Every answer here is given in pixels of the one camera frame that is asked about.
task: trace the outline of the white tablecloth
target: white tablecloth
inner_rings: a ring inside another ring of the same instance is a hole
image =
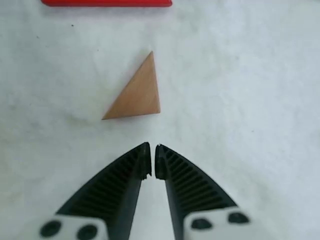
[[[205,170],[280,239],[319,238],[320,1],[171,8],[0,1],[0,239],[149,141]],[[161,114],[101,121],[154,51]],[[163,181],[131,240],[173,240]]]

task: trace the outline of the red object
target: red object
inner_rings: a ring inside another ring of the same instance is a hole
[[[42,0],[52,7],[170,7],[171,0]]]

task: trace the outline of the wooden triangle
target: wooden triangle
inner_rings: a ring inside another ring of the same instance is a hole
[[[102,120],[160,113],[154,53],[151,52]]]

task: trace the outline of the black screw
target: black screw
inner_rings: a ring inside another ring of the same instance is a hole
[[[231,224],[247,224],[250,222],[249,218],[241,212],[230,213],[228,221]]]
[[[53,237],[60,231],[61,225],[62,225],[61,222],[58,220],[49,221],[42,226],[40,230],[40,235],[43,238]]]
[[[197,218],[192,221],[191,228],[197,230],[207,230],[212,229],[213,225],[209,220],[205,218]]]
[[[98,229],[95,225],[88,224],[81,227],[76,235],[79,240],[91,240],[97,235]]]

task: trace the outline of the tan wooden piece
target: tan wooden piece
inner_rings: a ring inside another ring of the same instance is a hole
[[[160,113],[154,53],[151,52],[102,120]]]

